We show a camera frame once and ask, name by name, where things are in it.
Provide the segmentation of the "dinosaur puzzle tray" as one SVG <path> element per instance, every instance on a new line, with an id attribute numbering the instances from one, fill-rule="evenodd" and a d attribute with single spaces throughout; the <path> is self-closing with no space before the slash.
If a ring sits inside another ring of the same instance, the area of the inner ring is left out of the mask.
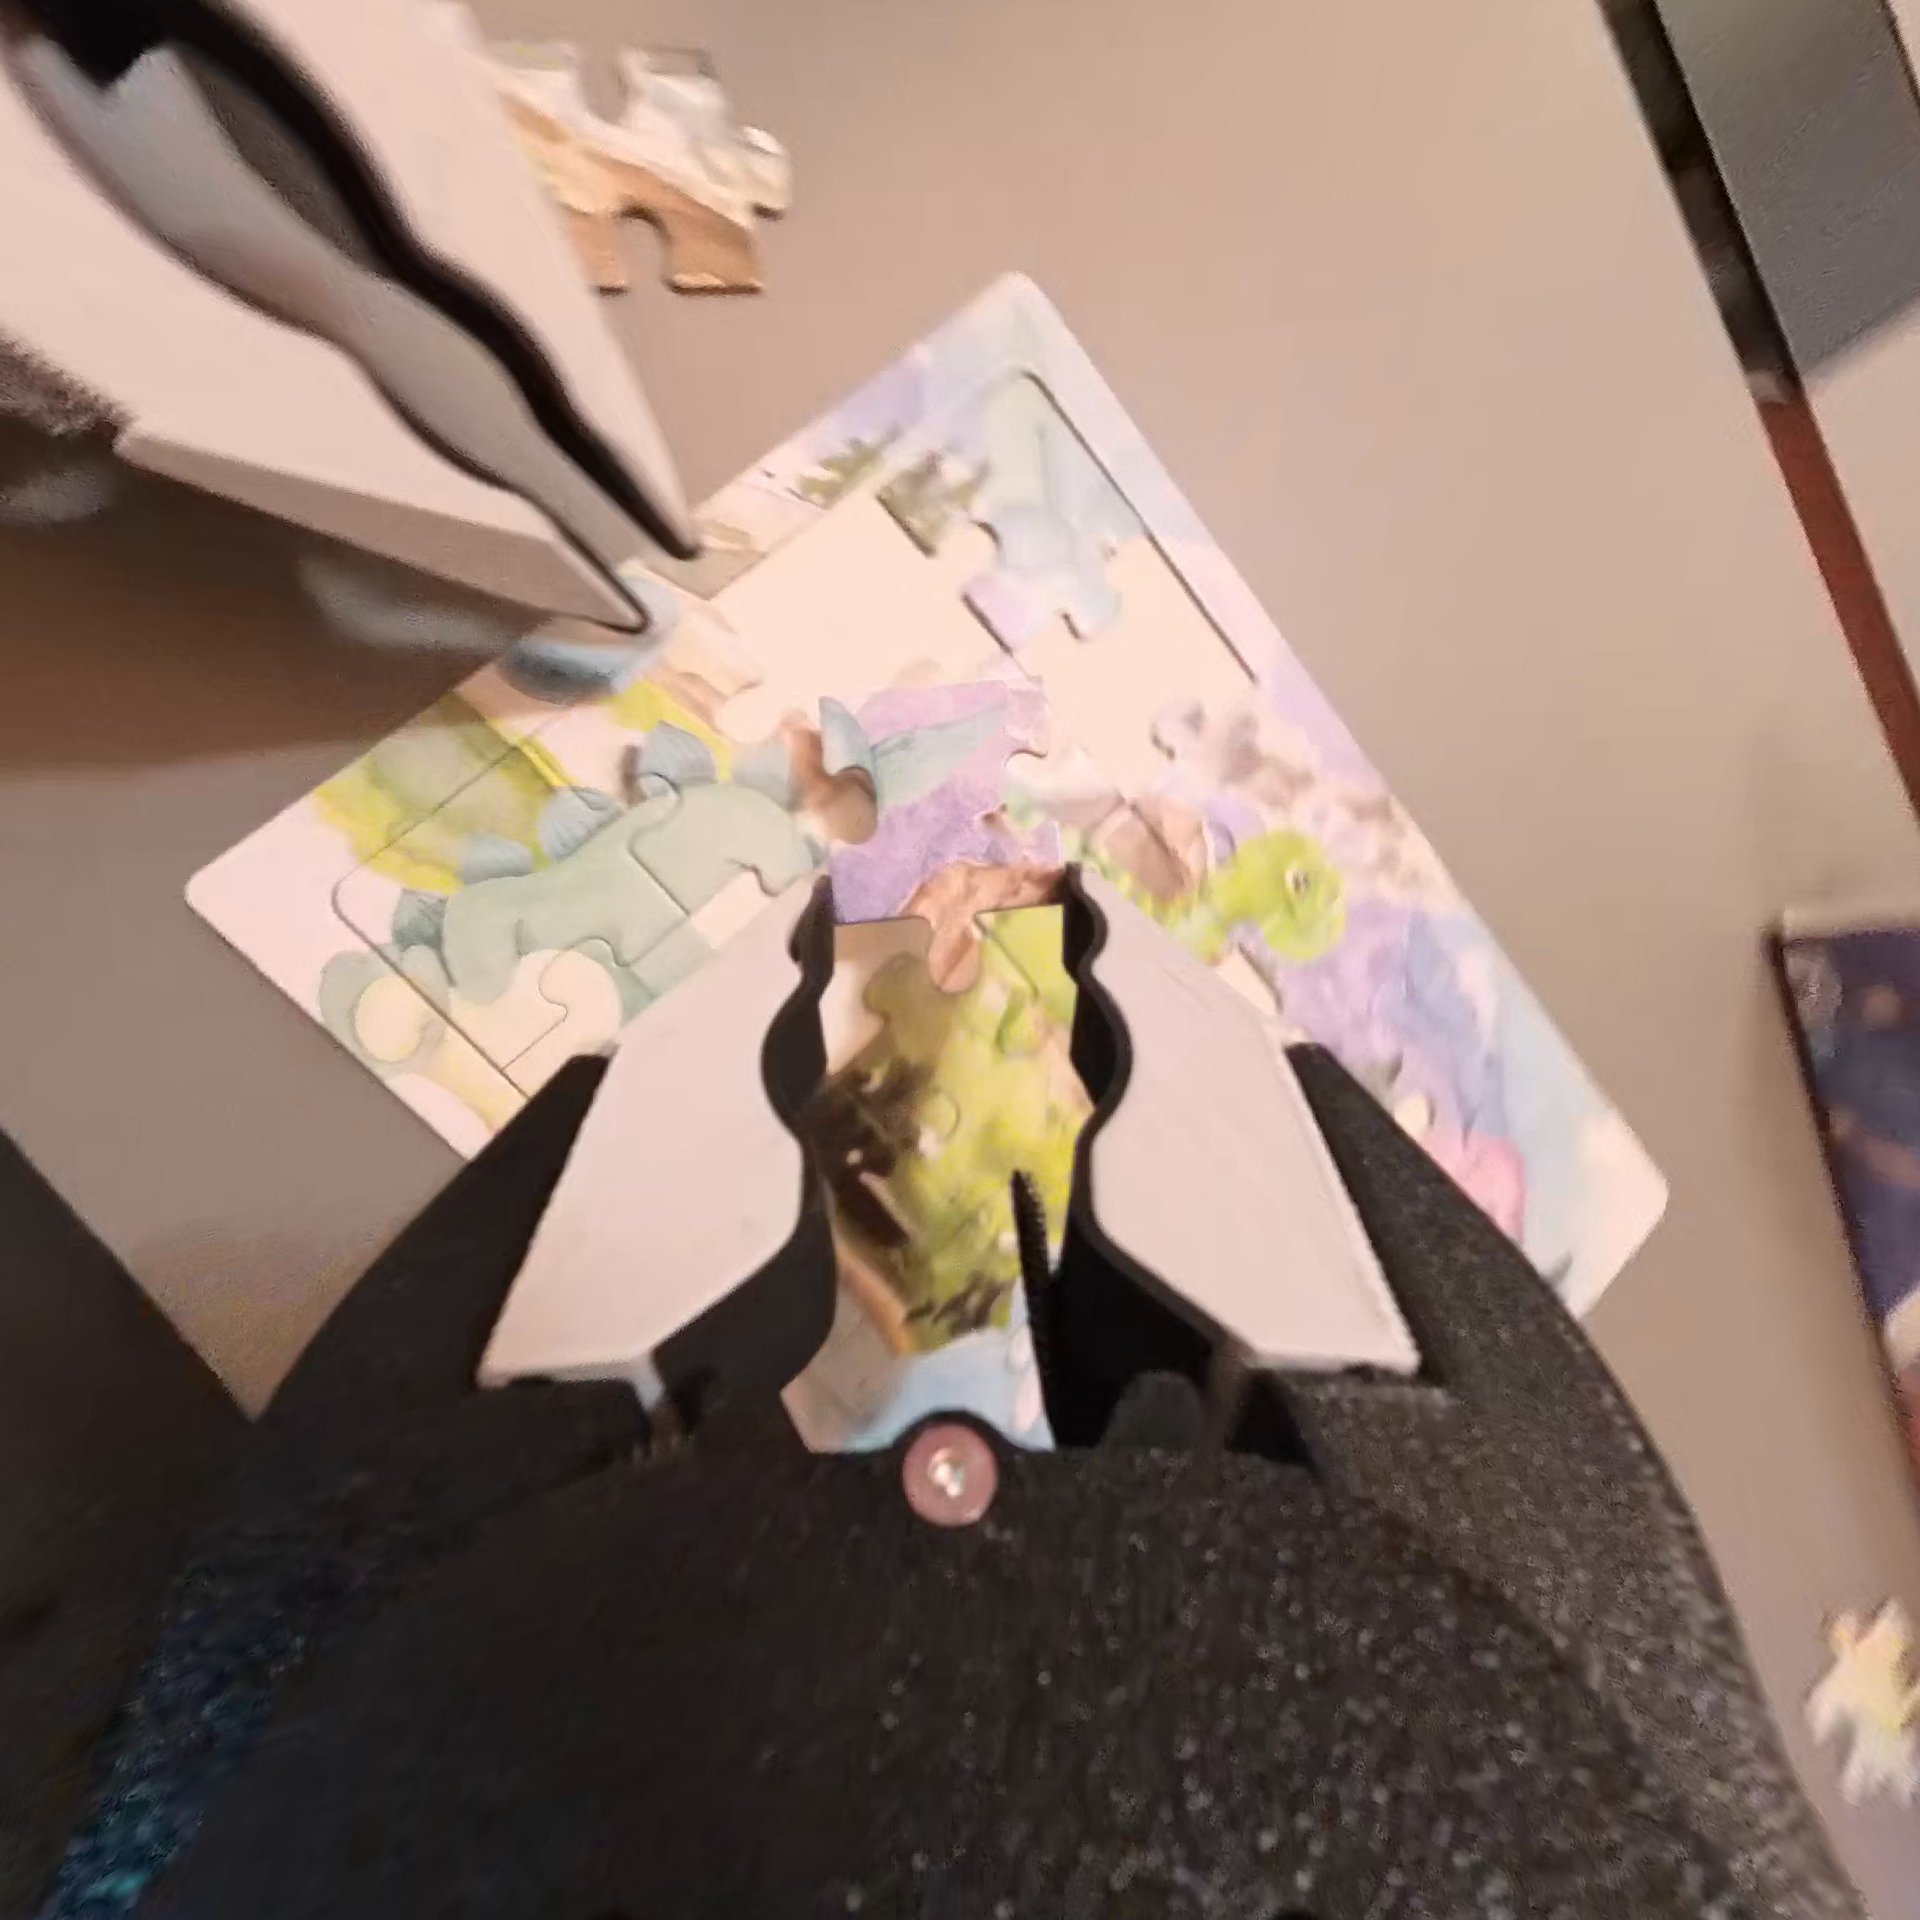
<path id="1" fill-rule="evenodd" d="M 1110 564 L 1125 600 L 1117 627 L 1093 641 L 1053 627 L 1011 656 L 960 596 L 985 543 L 957 537 L 925 558 L 877 489 L 957 403 L 1019 372 L 1046 384 L 1133 505 L 1142 537 Z M 886 688 L 1033 681 L 1046 694 L 1048 745 L 1039 760 L 1010 760 L 1005 812 L 1019 825 L 1056 823 L 1063 857 L 1137 904 L 1146 884 L 1173 881 L 1169 857 L 1135 815 L 1160 784 L 1155 713 L 1249 703 L 1317 758 L 1311 820 L 1346 881 L 1347 915 L 1376 898 L 1462 910 L 1482 928 L 1495 952 L 1505 1132 L 1526 1167 L 1521 1248 L 1576 1313 L 1621 1276 L 1662 1218 L 1663 1177 L 1029 280 L 999 281 L 720 489 L 701 529 L 695 562 L 640 577 L 670 631 L 643 668 L 601 684 L 557 635 L 528 641 L 184 884 L 213 932 L 447 1146 L 469 1156 L 495 1132 L 458 1113 L 434 1115 L 345 1034 L 343 992 L 362 990 L 392 955 L 337 920 L 331 891 L 349 873 L 371 872 L 378 916 L 391 904 L 447 895 L 465 839 L 501 833 L 530 843 L 542 804 L 566 784 L 629 804 L 625 752 L 657 723 L 726 747 L 774 729 L 806 734 L 803 807 L 825 830 L 830 864 L 835 848 L 872 833 L 874 802 L 861 776 L 825 771 L 819 700 L 856 710 Z M 1289 1041 L 1330 1049 L 1419 1143 L 1429 1105 L 1419 1096 L 1390 1105 L 1374 1076 L 1327 1044 L 1331 952 L 1271 970 L 1231 952 L 1216 970 Z"/>

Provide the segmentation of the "brown grey puzzle piece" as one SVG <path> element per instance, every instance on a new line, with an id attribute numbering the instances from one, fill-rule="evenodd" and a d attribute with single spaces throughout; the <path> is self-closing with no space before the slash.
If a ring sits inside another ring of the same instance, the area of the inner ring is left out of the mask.
<path id="1" fill-rule="evenodd" d="M 630 224 L 653 232 L 671 292 L 760 292 L 759 227 L 787 212 L 792 160 L 774 135 L 736 116 L 703 55 L 619 51 L 615 113 L 592 105 L 570 44 L 494 42 L 487 66 L 595 295 L 630 288 L 622 249 Z"/>

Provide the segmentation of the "colourful puzzle box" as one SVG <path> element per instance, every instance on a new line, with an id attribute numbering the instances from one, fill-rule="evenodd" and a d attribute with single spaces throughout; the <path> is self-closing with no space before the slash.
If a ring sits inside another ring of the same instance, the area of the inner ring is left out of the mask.
<path id="1" fill-rule="evenodd" d="M 1918 921 L 1785 913 L 1769 936 L 1862 1307 L 1918 1464 Z"/>

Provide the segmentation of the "grey desk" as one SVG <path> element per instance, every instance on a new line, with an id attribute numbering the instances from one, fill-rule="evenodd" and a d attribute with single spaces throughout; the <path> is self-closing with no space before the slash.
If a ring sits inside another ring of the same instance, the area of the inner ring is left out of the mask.
<path id="1" fill-rule="evenodd" d="M 1001 273 L 1057 306 L 1670 1188 L 1590 1320 L 1807 1739 L 1915 1507 L 1762 932 L 1915 819 L 1595 4 L 475 4 L 703 51 L 798 166 L 765 288 L 611 320 L 706 496 Z M 184 881 L 458 665 L 125 492 L 5 535 L 5 1129 L 255 1407 L 453 1156 Z"/>

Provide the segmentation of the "blue purple puzzle piece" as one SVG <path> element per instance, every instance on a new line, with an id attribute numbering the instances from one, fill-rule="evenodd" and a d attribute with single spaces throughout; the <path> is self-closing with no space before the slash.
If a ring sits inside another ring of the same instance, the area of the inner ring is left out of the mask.
<path id="1" fill-rule="evenodd" d="M 1330 968 L 1327 1044 L 1355 1073 L 1451 1135 L 1505 1135 L 1495 952 L 1472 915 L 1361 902 Z"/>

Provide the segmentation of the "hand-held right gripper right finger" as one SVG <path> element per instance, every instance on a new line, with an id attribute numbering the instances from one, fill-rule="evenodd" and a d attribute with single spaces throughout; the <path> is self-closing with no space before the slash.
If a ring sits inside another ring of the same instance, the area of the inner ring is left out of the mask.
<path id="1" fill-rule="evenodd" d="M 1063 1287 L 1280 1372 L 1415 1379 L 1387 1286 L 1274 1026 L 1113 883 L 1063 875 L 1072 1152 Z"/>

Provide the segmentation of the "pink dinosaur head puzzle piece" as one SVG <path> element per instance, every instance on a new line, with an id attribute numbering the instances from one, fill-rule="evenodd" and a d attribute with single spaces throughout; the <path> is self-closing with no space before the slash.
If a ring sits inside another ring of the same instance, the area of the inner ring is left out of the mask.
<path id="1" fill-rule="evenodd" d="M 1421 1146 L 1504 1238 L 1518 1246 L 1523 1244 L 1528 1176 L 1520 1147 L 1504 1128 L 1453 1121 L 1432 1112 L 1423 1124 Z"/>

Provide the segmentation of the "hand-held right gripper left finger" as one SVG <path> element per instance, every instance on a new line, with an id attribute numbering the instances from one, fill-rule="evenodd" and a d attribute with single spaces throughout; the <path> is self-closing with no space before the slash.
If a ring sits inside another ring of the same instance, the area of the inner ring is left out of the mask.
<path id="1" fill-rule="evenodd" d="M 833 1320 L 825 1177 L 831 884 L 769 902 L 640 1016 L 566 1152 L 479 1386 L 787 1388 Z"/>

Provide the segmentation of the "pile of puzzle pieces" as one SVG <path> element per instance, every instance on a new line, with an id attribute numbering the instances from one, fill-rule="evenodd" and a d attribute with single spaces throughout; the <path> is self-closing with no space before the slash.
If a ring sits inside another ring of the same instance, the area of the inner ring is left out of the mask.
<path id="1" fill-rule="evenodd" d="M 1837 1756 L 1839 1795 L 1851 1806 L 1915 1809 L 1913 1620 L 1896 1600 L 1886 1600 L 1871 1615 L 1834 1615 L 1824 1643 L 1829 1663 L 1807 1692 L 1805 1720 L 1813 1739 Z"/>

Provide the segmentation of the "green dinosaur head puzzle piece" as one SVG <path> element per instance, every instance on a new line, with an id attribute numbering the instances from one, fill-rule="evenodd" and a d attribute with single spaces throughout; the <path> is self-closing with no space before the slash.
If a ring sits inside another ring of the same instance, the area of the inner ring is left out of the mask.
<path id="1" fill-rule="evenodd" d="M 1173 704 L 1150 728 L 1159 787 L 1135 815 L 1173 863 L 1144 913 L 1213 968 L 1310 964 L 1344 938 L 1346 881 L 1311 820 L 1317 758 L 1266 710 Z"/>

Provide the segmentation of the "blue tree puzzle piece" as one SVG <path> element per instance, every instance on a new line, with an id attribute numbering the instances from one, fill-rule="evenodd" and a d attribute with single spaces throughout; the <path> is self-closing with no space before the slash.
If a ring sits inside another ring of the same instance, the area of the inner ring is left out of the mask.
<path id="1" fill-rule="evenodd" d="M 1125 614 L 1110 569 L 1142 521 L 1029 372 L 950 408 L 879 486 L 877 504 L 925 558 L 957 537 L 985 543 L 960 596 L 1011 656 L 1053 627 L 1093 641 Z"/>

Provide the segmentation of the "purple beige puzzle piece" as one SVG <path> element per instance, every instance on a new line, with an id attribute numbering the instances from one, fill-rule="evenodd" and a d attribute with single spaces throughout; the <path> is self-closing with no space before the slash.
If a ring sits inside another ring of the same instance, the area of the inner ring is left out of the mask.
<path id="1" fill-rule="evenodd" d="M 1046 906 L 1064 864 L 1051 820 L 1019 825 L 1003 779 L 1048 751 L 1048 703 L 1033 681 L 886 688 L 856 710 L 819 700 L 822 764 L 872 791 L 869 836 L 830 857 L 831 913 L 846 927 L 901 921 L 928 932 L 935 988 L 978 974 L 975 920 Z"/>

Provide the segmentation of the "teal plant puzzle piece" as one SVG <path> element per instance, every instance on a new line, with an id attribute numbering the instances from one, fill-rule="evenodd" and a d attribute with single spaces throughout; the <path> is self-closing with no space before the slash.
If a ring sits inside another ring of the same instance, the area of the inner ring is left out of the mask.
<path id="1" fill-rule="evenodd" d="M 542 804 L 530 843 L 501 833 L 465 839 L 465 863 L 447 895 L 391 904 L 378 916 L 375 875 L 358 870 L 336 883 L 331 902 L 337 920 L 375 948 L 430 948 L 438 961 L 427 972 L 427 995 L 441 1008 L 453 995 L 497 1000 L 531 953 L 595 952 L 615 970 L 634 970 L 685 921 L 640 857 L 641 842 L 680 809 L 671 787 L 622 804 L 566 784 Z"/>

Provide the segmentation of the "pale yellow teal puzzle piece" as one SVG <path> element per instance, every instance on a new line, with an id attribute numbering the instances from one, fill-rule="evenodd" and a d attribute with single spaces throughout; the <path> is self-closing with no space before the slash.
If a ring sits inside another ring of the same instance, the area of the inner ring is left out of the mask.
<path id="1" fill-rule="evenodd" d="M 733 881 L 765 898 L 811 883 L 826 839 L 803 807 L 803 744 L 787 728 L 731 747 L 688 724 L 643 729 L 622 768 L 630 804 L 616 843 L 688 916 L 712 908 Z"/>

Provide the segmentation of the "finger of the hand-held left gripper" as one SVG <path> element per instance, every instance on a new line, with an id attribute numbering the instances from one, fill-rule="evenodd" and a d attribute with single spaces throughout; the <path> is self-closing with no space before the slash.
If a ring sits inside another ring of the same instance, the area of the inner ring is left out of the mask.
<path id="1" fill-rule="evenodd" d="M 237 2 L 224 22 L 375 258 L 494 363 L 630 554 L 689 560 L 698 537 L 650 403 L 520 160 L 465 8 Z"/>
<path id="2" fill-rule="evenodd" d="M 646 634 L 655 558 L 371 255 L 230 33 L 5 33 L 5 338 L 115 452 L 542 618 Z"/>

